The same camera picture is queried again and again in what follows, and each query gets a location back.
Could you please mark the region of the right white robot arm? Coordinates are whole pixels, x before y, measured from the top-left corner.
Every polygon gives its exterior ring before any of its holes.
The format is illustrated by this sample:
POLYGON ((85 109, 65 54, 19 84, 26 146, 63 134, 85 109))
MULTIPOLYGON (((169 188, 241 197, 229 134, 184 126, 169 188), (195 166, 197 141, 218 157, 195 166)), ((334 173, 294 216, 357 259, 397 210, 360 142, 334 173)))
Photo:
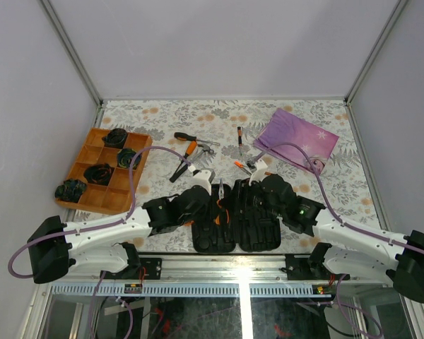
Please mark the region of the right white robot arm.
POLYGON ((353 225, 330 203, 297 195, 277 174, 253 174, 249 185, 257 205, 281 219, 291 231, 318 237, 318 255, 308 261, 315 278, 349 274, 392 286, 400 295, 424 304, 424 233, 409 235, 353 225))

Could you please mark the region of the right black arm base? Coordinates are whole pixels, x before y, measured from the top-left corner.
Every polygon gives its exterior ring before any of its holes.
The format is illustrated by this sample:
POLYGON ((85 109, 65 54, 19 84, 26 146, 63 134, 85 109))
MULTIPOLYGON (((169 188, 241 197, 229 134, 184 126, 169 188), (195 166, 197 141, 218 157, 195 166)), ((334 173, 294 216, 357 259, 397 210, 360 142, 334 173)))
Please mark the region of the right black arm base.
POLYGON ((324 266, 328 244, 318 244, 311 254, 286 254, 285 272, 289 280, 328 280, 332 273, 324 266))

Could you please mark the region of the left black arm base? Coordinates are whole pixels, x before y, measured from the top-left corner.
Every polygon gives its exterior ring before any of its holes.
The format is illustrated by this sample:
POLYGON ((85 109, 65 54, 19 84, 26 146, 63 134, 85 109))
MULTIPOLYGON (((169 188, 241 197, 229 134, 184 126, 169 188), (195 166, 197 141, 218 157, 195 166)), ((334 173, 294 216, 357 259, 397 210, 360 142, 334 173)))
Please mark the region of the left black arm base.
POLYGON ((122 276, 125 280, 159 280, 163 260, 158 257, 142 258, 138 268, 129 268, 122 276))

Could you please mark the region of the black plastic tool case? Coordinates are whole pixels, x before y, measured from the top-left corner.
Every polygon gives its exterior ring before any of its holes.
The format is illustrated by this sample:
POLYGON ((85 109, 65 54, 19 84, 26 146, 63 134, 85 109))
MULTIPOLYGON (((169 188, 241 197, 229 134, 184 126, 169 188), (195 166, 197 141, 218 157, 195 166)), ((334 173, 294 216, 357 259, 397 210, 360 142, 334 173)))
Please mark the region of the black plastic tool case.
POLYGON ((192 223, 192 243, 200 254, 228 254, 236 249, 247 253, 272 251, 281 245, 279 219, 262 205, 261 196, 248 179, 238 179, 234 186, 224 184, 223 206, 230 216, 229 233, 214 223, 218 214, 219 184, 212 186, 211 202, 204 215, 192 223))

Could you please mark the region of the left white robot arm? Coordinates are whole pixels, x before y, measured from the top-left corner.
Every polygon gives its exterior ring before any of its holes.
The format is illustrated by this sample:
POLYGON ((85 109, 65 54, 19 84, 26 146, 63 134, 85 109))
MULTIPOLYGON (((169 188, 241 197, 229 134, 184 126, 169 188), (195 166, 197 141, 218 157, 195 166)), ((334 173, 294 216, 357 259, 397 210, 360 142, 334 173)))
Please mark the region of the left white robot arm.
POLYGON ((141 269, 135 238, 174 232, 201 219, 211 190, 195 185, 180 195, 157 198, 121 213, 88 222, 62 222, 47 218, 27 240, 36 284, 51 283, 68 274, 95 275, 107 271, 124 278, 141 269))

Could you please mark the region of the orange handled pliers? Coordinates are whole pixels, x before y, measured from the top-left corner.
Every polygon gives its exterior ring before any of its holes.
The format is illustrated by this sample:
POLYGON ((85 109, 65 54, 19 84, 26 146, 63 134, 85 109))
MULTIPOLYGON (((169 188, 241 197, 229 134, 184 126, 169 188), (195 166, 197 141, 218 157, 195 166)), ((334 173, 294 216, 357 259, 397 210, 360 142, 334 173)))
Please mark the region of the orange handled pliers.
POLYGON ((214 219, 214 223, 222 229, 223 237, 226 238, 229 233, 230 216, 228 210, 223 206, 222 200, 224 198, 225 189, 223 185, 223 180, 220 179, 218 188, 218 200, 216 201, 216 205, 218 206, 218 214, 214 219))

